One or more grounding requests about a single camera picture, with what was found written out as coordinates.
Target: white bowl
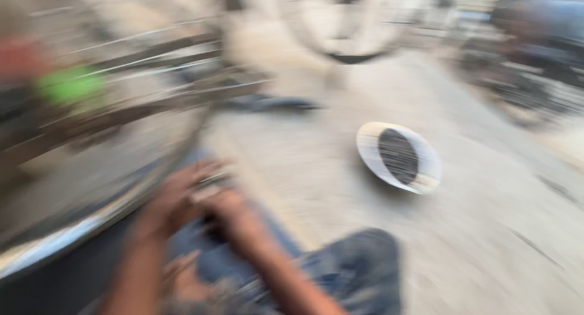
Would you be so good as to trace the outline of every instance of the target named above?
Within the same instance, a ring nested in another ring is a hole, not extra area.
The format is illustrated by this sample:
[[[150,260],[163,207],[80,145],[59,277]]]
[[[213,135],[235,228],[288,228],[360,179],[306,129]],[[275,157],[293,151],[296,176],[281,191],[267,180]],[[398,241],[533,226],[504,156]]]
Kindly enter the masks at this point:
[[[386,129],[402,134],[418,156],[418,175],[410,184],[400,183],[383,164],[378,145],[379,135]],[[366,123],[357,132],[357,149],[369,169],[388,184],[418,194],[432,192],[440,184],[442,165],[438,154],[422,136],[406,127],[383,122]]]

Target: finger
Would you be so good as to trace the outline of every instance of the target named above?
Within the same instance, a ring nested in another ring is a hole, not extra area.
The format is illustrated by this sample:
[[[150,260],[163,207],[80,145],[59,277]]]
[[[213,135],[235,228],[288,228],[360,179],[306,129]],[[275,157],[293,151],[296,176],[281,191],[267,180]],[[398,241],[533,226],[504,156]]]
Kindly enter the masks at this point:
[[[179,258],[172,259],[168,264],[166,264],[164,266],[164,268],[162,269],[162,273],[164,275],[167,275],[168,273],[172,273],[173,271],[176,270],[176,267],[178,266],[178,264],[179,264]]]

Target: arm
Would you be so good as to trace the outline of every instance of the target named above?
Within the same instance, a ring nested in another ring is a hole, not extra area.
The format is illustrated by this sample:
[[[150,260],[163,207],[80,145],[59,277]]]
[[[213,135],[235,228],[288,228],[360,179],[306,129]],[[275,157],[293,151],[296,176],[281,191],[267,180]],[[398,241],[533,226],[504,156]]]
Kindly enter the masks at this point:
[[[184,223],[200,215],[200,210],[190,205],[187,198],[191,187],[216,168],[212,163],[197,162],[174,173],[162,184],[128,235],[126,249],[99,314],[159,313],[166,240]]]
[[[215,214],[221,235],[240,257],[262,277],[286,315],[347,315],[303,271],[264,228],[258,218],[234,191],[223,191],[211,198],[207,211]]]

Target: concrete floor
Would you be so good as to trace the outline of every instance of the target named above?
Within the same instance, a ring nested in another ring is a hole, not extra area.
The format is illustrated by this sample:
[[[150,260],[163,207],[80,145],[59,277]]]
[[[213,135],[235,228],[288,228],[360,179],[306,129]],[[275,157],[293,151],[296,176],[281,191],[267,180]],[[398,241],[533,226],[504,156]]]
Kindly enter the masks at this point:
[[[206,141],[306,249],[362,227],[396,235],[406,314],[584,314],[578,173],[419,52],[342,67],[343,86],[325,87],[333,64],[290,37],[276,2],[254,1],[227,35],[232,58],[273,73],[274,94],[325,108],[222,113]],[[417,196],[372,177],[354,146],[369,121],[422,134],[442,159],[441,187]]]

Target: knee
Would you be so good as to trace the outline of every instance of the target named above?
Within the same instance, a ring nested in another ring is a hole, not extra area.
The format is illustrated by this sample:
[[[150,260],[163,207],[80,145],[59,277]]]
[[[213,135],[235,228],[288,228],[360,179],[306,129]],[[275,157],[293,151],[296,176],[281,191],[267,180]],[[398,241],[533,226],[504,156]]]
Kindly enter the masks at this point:
[[[370,259],[378,262],[392,262],[398,259],[398,242],[383,229],[364,229],[353,236],[359,248]]]

